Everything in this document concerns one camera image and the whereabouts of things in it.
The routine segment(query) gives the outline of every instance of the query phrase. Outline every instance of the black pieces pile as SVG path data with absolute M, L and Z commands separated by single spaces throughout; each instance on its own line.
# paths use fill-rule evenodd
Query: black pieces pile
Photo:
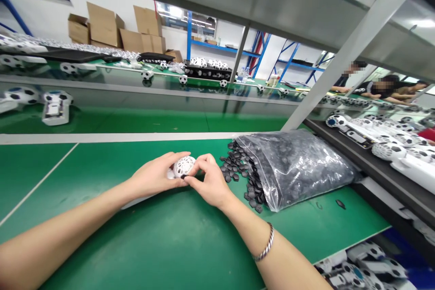
M 249 205 L 254 208 L 258 213 L 263 211 L 262 204 L 267 205 L 266 197 L 264 195 L 263 186 L 261 185 L 260 176 L 257 172 L 255 162 L 245 153 L 236 141 L 228 144 L 228 157 L 221 156 L 220 160 L 223 162 L 221 166 L 222 174 L 227 183 L 239 181 L 240 173 L 242 177 L 248 178 L 247 192 L 245 199 Z

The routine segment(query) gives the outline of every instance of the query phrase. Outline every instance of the blue metal rack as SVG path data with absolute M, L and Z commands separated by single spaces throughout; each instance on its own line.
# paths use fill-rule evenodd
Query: blue metal rack
M 260 63 L 261 63 L 261 61 L 263 59 L 264 52 L 265 52 L 265 50 L 267 48 L 267 45 L 269 44 L 269 40 L 271 39 L 271 34 L 267 35 L 266 41 L 265 41 L 265 36 L 266 36 L 266 34 L 264 32 L 258 31 L 257 35 L 255 37 L 254 44 L 252 46 L 252 52 L 254 52 L 255 48 L 256 48 L 256 45 L 257 45 L 257 42 L 258 42 L 258 40 L 261 37 L 261 42 L 263 44 L 263 50 L 261 51 L 261 53 L 251 53 L 251 52 L 247 52 L 247 51 L 243 51 L 242 52 L 243 55 L 246 55 L 246 56 L 249 57 L 248 58 L 248 62 L 247 62 L 247 66 L 248 67 L 249 67 L 252 59 L 254 59 L 254 60 L 255 60 L 255 58 L 258 59 L 257 64 L 250 69 L 250 72 L 253 69 L 255 69 L 255 72 L 252 75 L 252 78 L 254 78 L 256 76 L 256 74 L 257 74 L 258 68 L 260 67 Z M 227 47 L 223 47 L 223 46 L 209 44 L 209 43 L 206 43 L 206 42 L 200 42 L 200 41 L 192 40 L 192 12 L 189 10 L 188 14 L 187 14 L 187 60 L 189 60 L 189 61 L 190 61 L 190 53 L 191 53 L 192 44 L 199 45 L 199 46 L 204 46 L 204 47 L 207 47 L 207 48 L 219 49 L 219 50 L 226 51 L 226 52 L 237 53 L 237 49 L 235 49 L 235 48 L 227 48 Z
M 10 0 L 0 0 L 1 2 L 4 3 L 4 5 L 9 9 L 10 13 L 13 15 L 13 17 L 16 19 L 16 21 L 18 22 L 18 24 L 21 26 L 21 28 L 23 29 L 23 31 L 30 36 L 32 35 L 32 32 L 30 31 L 30 29 L 27 27 L 27 25 L 25 24 L 25 22 L 21 19 L 21 16 L 19 15 L 18 11 L 15 9 L 15 7 L 12 5 Z M 9 26 L 6 26 L 5 24 L 0 23 L 1 26 L 3 26 L 4 28 L 10 30 L 11 32 L 15 31 L 10 28 Z
M 279 81 L 282 80 L 282 78 L 283 78 L 284 75 L 285 75 L 285 72 L 287 71 L 287 69 L 288 69 L 290 66 L 312 70 L 310 76 L 308 77 L 308 79 L 307 79 L 307 81 L 306 81 L 305 83 L 308 83 L 312 77 L 314 78 L 315 81 L 317 81 L 317 80 L 316 80 L 316 75 L 315 75 L 316 71 L 321 71 L 321 72 L 325 71 L 325 69 L 319 68 L 318 66 L 320 66 L 320 65 L 321 65 L 322 63 L 324 63 L 324 62 L 327 62 L 327 61 L 333 59 L 334 57 L 325 60 L 325 57 L 326 57 L 326 55 L 328 54 L 328 53 L 325 53 L 325 55 L 322 57 L 322 60 L 320 60 L 320 62 L 319 62 L 319 64 L 318 64 L 317 67 L 310 67 L 310 66 L 305 66 L 305 65 L 299 64 L 299 63 L 294 63 L 294 62 L 292 62 L 292 60 L 293 60 L 293 58 L 295 57 L 295 54 L 296 54 L 296 52 L 297 52 L 298 49 L 299 49 L 300 43 L 297 43 L 297 42 L 291 42 L 289 45 L 286 46 L 287 41 L 289 41 L 289 40 L 288 40 L 288 39 L 285 40 L 285 42 L 284 42 L 284 44 L 283 44 L 283 46 L 282 46 L 282 48 L 281 48 L 281 52 L 280 52 L 280 54 L 278 55 L 278 58 L 277 58 L 277 60 L 276 60 L 276 62 L 275 62 L 275 65 L 273 66 L 273 69 L 272 69 L 271 73 L 269 74 L 269 77 L 271 76 L 271 74 L 272 74 L 273 71 L 275 71 L 275 74 L 277 73 L 277 72 L 276 72 L 276 64 L 277 64 L 278 62 L 280 62 L 280 63 L 285 63 L 286 65 L 285 65 L 285 68 L 284 68 L 284 70 L 283 70 L 283 72 L 282 72 L 282 74 L 281 74 L 281 78 L 280 78 Z M 287 50 L 288 48 L 290 48 L 290 47 L 291 47 L 292 45 L 294 45 L 294 44 L 296 44 L 296 46 L 295 46 L 295 49 L 293 50 L 293 53 L 292 53 L 291 56 L 290 56 L 289 61 L 281 60 L 281 59 L 280 59 L 280 55 L 281 55 L 285 50 Z

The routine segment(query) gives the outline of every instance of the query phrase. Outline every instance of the black hair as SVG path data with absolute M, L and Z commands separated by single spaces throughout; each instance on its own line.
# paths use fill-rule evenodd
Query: black hair
M 428 83 L 428 82 L 425 82 L 424 80 L 419 80 L 419 81 L 417 81 L 417 82 L 415 83 L 415 85 L 417 85 L 417 84 L 425 84 L 426 87 L 429 86 L 429 83 Z
M 381 78 L 381 82 L 393 82 L 396 83 L 399 81 L 399 76 L 397 75 L 386 75 Z
M 365 61 L 354 61 L 353 64 L 356 65 L 358 68 L 367 67 L 367 62 Z

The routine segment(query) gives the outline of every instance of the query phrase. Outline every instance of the person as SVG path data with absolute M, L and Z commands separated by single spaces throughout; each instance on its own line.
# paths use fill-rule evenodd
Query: person
M 349 75 L 355 74 L 363 68 L 367 67 L 364 61 L 354 61 L 349 68 L 341 75 L 338 81 L 331 87 L 331 91 L 338 93 L 347 93 L 352 88 L 346 87 L 346 83 L 349 79 Z
M 381 99 L 394 104 L 402 104 L 405 106 L 413 106 L 414 104 L 397 100 L 391 95 L 397 88 L 399 77 L 396 75 L 387 75 L 381 78 L 379 81 L 368 81 L 358 86 L 353 91 L 353 94 L 361 95 L 363 97 L 369 97 L 373 100 Z
M 146 163 L 131 178 L 100 196 L 0 245 L 0 289 L 39 288 L 121 207 L 137 198 L 187 185 L 233 223 L 255 257 L 256 266 L 269 290 L 331 289 L 287 239 L 277 231 L 272 237 L 271 225 L 232 193 L 211 154 L 199 156 L 189 176 L 184 179 L 168 179 L 168 169 L 187 155 L 190 152 L 166 153 Z M 200 170 L 205 173 L 203 182 L 194 177 Z
M 412 86 L 403 86 L 399 88 L 391 95 L 391 97 L 409 103 L 412 102 L 412 99 L 416 96 L 417 91 L 421 91 L 428 86 L 429 84 L 427 82 L 419 80 Z

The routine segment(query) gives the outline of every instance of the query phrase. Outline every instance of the clear plastic bag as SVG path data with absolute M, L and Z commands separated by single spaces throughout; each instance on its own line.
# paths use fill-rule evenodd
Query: clear plastic bag
M 306 130 L 242 135 L 236 142 L 254 162 L 273 212 L 360 177 L 346 159 Z

